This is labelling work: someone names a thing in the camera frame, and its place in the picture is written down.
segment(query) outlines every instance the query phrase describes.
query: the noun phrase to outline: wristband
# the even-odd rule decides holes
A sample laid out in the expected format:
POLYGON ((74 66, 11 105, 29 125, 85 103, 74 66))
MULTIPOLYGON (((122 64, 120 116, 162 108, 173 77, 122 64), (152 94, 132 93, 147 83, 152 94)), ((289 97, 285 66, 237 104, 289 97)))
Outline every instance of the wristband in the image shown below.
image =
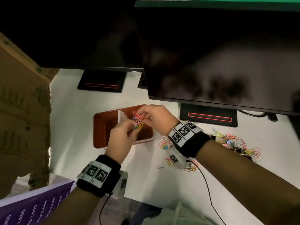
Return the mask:
POLYGON ((77 176, 76 184, 97 197, 103 197, 105 194, 111 195, 121 177, 120 168, 121 165, 112 158, 100 155, 77 176))
POLYGON ((183 121, 171 130, 169 139, 186 158, 195 158, 198 151, 211 138, 190 121, 183 121))

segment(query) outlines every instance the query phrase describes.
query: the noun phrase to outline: black monitor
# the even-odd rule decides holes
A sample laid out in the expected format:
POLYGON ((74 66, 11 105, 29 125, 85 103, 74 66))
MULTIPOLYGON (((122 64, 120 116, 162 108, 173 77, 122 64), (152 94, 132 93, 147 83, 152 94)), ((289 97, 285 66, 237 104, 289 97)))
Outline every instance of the black monitor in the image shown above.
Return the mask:
POLYGON ((137 1, 149 98, 300 114, 299 4, 137 1))
POLYGON ((8 17, 0 31, 41 67, 141 72, 135 1, 26 7, 22 16, 8 17))

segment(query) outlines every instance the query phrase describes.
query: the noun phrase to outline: purple poster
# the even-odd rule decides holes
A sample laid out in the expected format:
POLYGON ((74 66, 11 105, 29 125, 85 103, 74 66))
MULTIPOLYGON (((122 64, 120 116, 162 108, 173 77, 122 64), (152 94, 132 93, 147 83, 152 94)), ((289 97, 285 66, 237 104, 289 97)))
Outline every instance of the purple poster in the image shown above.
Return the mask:
POLYGON ((74 182, 56 183, 0 200, 0 225, 41 223, 68 196, 74 182))

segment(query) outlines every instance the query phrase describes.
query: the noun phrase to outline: desk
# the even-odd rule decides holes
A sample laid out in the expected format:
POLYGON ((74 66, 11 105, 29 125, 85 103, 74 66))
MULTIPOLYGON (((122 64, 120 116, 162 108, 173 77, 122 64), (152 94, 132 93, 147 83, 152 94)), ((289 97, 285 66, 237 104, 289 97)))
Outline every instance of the desk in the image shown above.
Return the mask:
MULTIPOLYGON (((76 176, 104 150, 93 147, 95 113, 135 106, 161 104, 179 117, 178 103, 149 100, 148 92, 138 89, 141 73, 128 72, 123 92, 107 93, 78 90, 83 70, 62 69, 51 83, 51 161, 50 170, 61 176, 76 176)), ((249 148, 261 148, 258 164, 300 188, 300 143, 287 116, 278 122, 267 117, 254 118, 238 112, 238 127, 198 124, 206 133, 215 128, 221 133, 241 137, 249 148)), ((183 206, 222 224, 210 205, 205 181, 199 171, 184 172, 168 167, 165 152, 159 148, 161 135, 155 131, 152 142, 134 145, 122 164, 129 173, 125 197, 158 207, 183 206)), ((246 210, 206 169, 203 171, 219 215, 230 225, 262 224, 246 210)))

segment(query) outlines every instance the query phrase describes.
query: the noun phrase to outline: person's right hand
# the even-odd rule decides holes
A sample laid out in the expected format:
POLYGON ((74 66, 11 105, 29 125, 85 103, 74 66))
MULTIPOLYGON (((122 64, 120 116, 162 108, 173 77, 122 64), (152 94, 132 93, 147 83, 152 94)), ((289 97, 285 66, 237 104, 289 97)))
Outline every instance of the person's right hand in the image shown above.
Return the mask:
POLYGON ((144 118, 143 123, 165 136, 168 136, 171 130, 180 122, 163 105, 144 105, 138 109, 137 113, 141 118, 144 118))

